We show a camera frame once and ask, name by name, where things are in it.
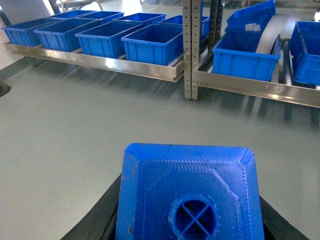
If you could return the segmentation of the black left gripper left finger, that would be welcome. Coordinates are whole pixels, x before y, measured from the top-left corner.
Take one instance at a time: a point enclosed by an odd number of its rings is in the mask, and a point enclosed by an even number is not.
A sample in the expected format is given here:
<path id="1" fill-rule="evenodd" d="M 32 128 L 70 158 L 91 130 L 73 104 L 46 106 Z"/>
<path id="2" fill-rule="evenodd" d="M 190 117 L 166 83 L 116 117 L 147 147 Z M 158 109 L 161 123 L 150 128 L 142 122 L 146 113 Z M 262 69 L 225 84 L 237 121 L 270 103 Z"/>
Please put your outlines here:
<path id="1" fill-rule="evenodd" d="M 118 176 L 92 209 L 65 235 L 63 240 L 114 240 L 120 195 Z"/>

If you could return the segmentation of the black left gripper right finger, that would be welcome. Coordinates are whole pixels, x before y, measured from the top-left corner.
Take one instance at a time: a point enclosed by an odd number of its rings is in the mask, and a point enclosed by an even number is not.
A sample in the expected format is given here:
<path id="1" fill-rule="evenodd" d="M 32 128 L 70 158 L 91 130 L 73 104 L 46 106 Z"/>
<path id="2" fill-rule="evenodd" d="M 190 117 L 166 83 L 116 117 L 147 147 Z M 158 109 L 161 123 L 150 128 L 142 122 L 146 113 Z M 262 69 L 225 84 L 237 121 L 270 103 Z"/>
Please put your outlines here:
<path id="1" fill-rule="evenodd" d="M 264 198 L 259 197 L 265 240 L 309 240 L 282 217 Z"/>

